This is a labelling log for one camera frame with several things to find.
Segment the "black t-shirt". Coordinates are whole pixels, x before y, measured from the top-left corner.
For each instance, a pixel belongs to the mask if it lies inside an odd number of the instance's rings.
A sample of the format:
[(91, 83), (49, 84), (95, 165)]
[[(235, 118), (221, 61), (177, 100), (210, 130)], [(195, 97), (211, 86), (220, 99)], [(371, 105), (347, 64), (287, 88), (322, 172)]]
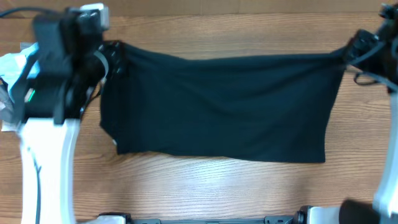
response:
[(341, 51), (188, 60), (128, 45), (101, 96), (117, 152), (323, 163)]

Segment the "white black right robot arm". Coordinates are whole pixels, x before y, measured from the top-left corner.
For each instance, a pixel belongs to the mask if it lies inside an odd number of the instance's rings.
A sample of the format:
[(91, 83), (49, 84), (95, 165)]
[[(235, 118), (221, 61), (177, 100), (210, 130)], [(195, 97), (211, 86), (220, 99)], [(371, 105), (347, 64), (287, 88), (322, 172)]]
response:
[(391, 130), (386, 161), (372, 203), (346, 199), (339, 207), (302, 207), (292, 223), (397, 223), (397, 19), (385, 18), (375, 34), (359, 30), (350, 40), (347, 58), (368, 85), (383, 84), (389, 94)]

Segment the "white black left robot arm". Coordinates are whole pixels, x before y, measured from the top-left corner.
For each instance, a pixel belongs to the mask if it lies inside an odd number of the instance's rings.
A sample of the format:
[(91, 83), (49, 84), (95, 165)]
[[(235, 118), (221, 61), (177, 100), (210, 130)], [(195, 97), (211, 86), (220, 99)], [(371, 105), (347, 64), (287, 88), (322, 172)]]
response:
[(22, 159), (22, 224), (76, 223), (73, 156), (79, 119), (55, 124), (29, 118), (18, 132)]

